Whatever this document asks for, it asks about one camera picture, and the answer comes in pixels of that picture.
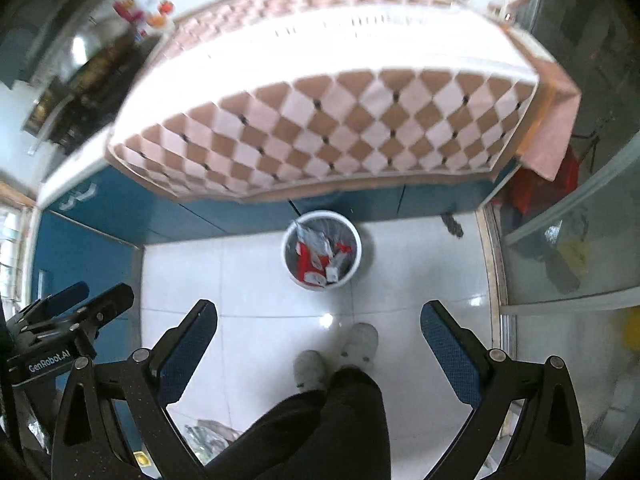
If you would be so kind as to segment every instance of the countertop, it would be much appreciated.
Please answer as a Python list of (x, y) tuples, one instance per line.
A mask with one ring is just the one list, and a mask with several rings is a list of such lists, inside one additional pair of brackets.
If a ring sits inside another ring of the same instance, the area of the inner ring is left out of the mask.
[(105, 158), (111, 125), (89, 138), (41, 184), (36, 206), (45, 209), (84, 179), (108, 166)]

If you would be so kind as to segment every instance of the white tile floor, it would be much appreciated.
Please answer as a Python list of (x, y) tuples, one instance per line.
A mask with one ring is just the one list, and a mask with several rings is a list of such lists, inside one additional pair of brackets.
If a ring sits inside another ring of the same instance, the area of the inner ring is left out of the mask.
[(470, 409), (460, 403), (425, 343), (420, 308), (439, 299), (460, 325), (490, 346), (488, 283), (476, 217), (456, 216), (465, 235), (440, 218), (361, 224), (361, 269), (351, 283), (313, 292), (293, 283), (280, 261), (282, 233), (146, 248), (142, 342), (151, 347), (200, 299), (216, 304), (218, 332), (172, 412), (246, 430), (295, 393), (292, 362), (304, 349), (335, 361), (347, 329), (380, 332), (373, 377), (382, 389), (394, 480), (423, 478)]

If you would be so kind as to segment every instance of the white bowl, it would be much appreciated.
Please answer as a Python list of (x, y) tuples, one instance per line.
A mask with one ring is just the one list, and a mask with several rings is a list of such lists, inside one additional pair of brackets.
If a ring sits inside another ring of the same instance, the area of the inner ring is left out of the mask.
[(358, 234), (358, 230), (355, 225), (353, 225), (349, 220), (347, 220), (341, 214), (335, 213), (333, 211), (311, 211), (309, 213), (303, 214), (299, 218), (296, 219), (296, 222), (300, 224), (307, 224), (309, 222), (313, 223), (315, 220), (333, 220), (342, 224), (345, 228), (347, 228), (351, 235), (353, 235), (353, 242), (355, 244), (354, 247), (354, 255), (353, 261), (351, 263), (351, 267), (348, 272), (341, 277), (340, 280), (336, 283), (329, 283), (327, 286), (313, 286), (308, 285), (307, 283), (300, 282), (299, 279), (296, 278), (296, 261), (297, 258), (293, 258), (295, 243), (298, 241), (298, 235), (296, 233), (296, 225), (292, 223), (285, 232), (284, 237), (282, 239), (282, 248), (280, 250), (280, 254), (282, 256), (282, 263), (287, 270), (287, 274), (289, 277), (296, 282), (299, 286), (306, 288), (308, 290), (314, 290), (316, 292), (322, 292), (324, 290), (331, 290), (332, 288), (338, 288), (339, 286), (343, 286), (347, 283), (353, 275), (358, 270), (360, 266), (360, 261), (362, 260), (362, 240), (360, 238), (360, 234)]

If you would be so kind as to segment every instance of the trash can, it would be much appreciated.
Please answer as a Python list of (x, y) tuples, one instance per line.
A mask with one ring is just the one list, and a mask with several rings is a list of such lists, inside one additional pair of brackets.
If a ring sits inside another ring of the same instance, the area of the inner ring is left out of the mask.
[[(308, 283), (301, 282), (297, 277), (298, 270), (298, 254), (296, 253), (296, 244), (298, 243), (298, 233), (296, 232), (296, 223), (305, 225), (314, 231), (324, 233), (332, 243), (340, 242), (347, 245), (353, 250), (351, 258), (351, 266), (343, 277), (335, 283), (329, 283), (326, 286), (313, 286)], [(341, 214), (333, 211), (311, 211), (300, 216), (296, 222), (292, 223), (285, 232), (282, 239), (282, 262), (286, 267), (287, 274), (299, 286), (308, 290), (318, 292), (338, 288), (347, 283), (358, 270), (362, 259), (362, 240), (356, 227)]]

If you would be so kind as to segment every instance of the black pants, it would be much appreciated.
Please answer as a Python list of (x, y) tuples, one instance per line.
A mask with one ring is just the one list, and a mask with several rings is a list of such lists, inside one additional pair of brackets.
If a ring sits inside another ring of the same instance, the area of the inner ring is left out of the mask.
[(283, 400), (206, 466), (211, 480), (390, 480), (385, 408), (356, 368)]

